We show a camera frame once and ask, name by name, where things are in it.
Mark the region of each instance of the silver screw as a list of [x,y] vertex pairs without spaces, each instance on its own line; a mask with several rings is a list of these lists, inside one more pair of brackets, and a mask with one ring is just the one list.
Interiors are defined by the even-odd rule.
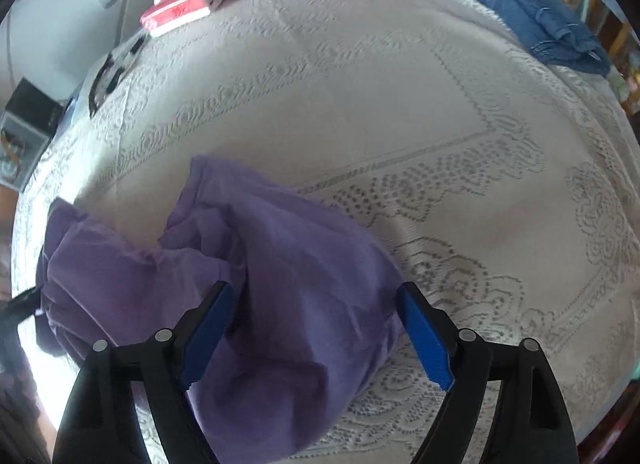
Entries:
[[460,332],[458,332],[458,336],[460,336],[462,341],[473,341],[476,339],[476,333],[471,329],[461,329]]
[[526,340],[524,340],[524,348],[530,350],[531,352],[535,352],[540,348],[540,345],[538,345],[538,342],[536,340],[527,338]]
[[98,339],[98,341],[94,343],[94,352],[102,352],[108,346],[109,344],[106,339]]
[[171,336],[173,336],[174,333],[171,332],[169,329],[161,329],[158,332],[156,332],[156,340],[157,341],[169,341],[171,339]]

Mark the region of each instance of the white tablecloth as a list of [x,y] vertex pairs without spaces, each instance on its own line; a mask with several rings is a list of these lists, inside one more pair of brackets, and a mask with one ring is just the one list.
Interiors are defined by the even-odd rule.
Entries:
[[[34,284],[54,197],[153,245],[200,153],[340,206],[459,327],[537,338],[578,439],[638,361],[640,151],[625,115],[605,80],[537,63],[473,0],[231,0],[154,40],[44,155],[18,205],[14,292]],[[38,350],[32,324],[20,334],[59,421],[75,369]],[[403,341],[301,456],[409,462],[441,400]]]

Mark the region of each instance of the folded blue cloth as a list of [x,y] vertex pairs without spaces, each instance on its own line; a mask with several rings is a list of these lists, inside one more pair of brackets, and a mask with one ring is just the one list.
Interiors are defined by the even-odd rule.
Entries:
[[556,64],[606,76],[611,63],[588,27],[561,0],[478,0],[494,10],[529,53]]

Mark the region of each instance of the white wall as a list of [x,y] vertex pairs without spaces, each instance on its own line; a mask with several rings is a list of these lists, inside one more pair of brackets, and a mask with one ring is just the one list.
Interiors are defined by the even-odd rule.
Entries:
[[139,27],[153,0],[17,0],[0,24],[0,108],[24,76],[63,100],[103,54]]

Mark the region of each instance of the crumpled garment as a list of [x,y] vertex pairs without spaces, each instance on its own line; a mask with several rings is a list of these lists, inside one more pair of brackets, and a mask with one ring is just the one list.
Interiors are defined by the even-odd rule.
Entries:
[[478,0],[495,11],[543,64],[607,76],[611,62],[588,27],[561,0]]
[[76,360],[97,339],[127,345],[173,327],[218,280],[239,295],[234,320],[188,395],[222,464],[315,442],[402,332],[402,276],[366,229],[229,161],[193,158],[159,248],[51,206],[37,281]]

